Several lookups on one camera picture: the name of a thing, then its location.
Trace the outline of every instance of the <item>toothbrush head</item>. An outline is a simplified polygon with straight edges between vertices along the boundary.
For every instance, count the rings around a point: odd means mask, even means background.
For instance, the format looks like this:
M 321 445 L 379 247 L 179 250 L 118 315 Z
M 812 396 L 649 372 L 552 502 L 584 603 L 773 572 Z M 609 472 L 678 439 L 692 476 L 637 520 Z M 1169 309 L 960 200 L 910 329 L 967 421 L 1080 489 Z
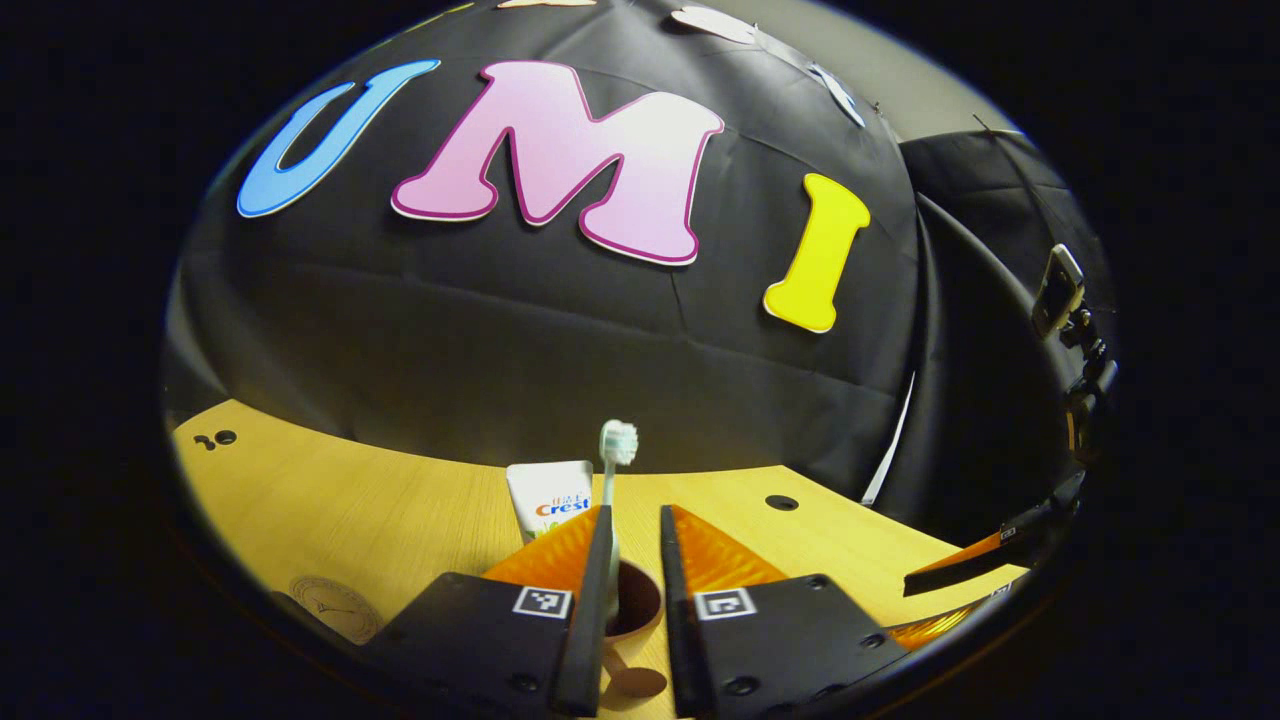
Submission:
M 609 420 L 600 428 L 600 457 L 605 462 L 630 465 L 640 447 L 636 427 L 622 420 Z

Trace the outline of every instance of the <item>white toothpaste tube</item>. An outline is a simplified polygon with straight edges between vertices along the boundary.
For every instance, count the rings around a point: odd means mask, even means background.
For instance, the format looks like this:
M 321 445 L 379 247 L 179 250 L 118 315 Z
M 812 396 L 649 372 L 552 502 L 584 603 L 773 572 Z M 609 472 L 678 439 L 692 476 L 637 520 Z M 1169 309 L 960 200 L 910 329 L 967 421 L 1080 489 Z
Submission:
M 526 462 L 507 466 L 507 488 L 525 544 L 591 507 L 591 464 Z

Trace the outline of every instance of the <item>yellow letter i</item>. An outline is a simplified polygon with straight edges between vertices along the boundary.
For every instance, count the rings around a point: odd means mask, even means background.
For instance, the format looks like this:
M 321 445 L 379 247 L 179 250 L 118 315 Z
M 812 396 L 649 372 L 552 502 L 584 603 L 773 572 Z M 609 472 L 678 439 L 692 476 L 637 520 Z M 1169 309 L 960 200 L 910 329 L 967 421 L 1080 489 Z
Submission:
M 804 177 L 813 209 L 787 277 L 764 291 L 764 309 L 801 328 L 824 333 L 836 324 L 836 284 L 845 270 L 854 234 L 872 222 L 867 205 L 838 182 Z

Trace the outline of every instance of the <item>toothbrush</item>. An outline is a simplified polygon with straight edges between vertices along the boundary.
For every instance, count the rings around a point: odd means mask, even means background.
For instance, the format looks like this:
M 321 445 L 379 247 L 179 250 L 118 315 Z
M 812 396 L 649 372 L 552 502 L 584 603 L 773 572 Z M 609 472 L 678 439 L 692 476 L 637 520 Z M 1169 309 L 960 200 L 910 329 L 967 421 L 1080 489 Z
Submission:
M 617 465 L 630 465 L 640 447 L 640 434 L 636 427 L 622 420 L 609 420 L 600 428 L 600 459 L 604 460 L 604 491 L 600 505 L 613 505 L 613 471 Z M 618 619 L 618 533 L 614 527 L 613 552 L 609 555 L 609 597 L 608 621 L 605 628 Z

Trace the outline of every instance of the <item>orange soft finger pad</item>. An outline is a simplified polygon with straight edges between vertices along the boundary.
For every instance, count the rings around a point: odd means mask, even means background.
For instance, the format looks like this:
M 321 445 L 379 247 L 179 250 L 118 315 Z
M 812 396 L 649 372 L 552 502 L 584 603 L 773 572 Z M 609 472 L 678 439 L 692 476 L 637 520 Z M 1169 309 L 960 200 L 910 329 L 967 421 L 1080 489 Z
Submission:
M 490 568 L 483 578 L 516 585 L 570 591 L 575 596 L 586 574 L 586 556 L 600 506 L 582 512 Z
M 727 591 L 787 579 L 742 543 L 678 505 L 671 506 L 689 592 Z

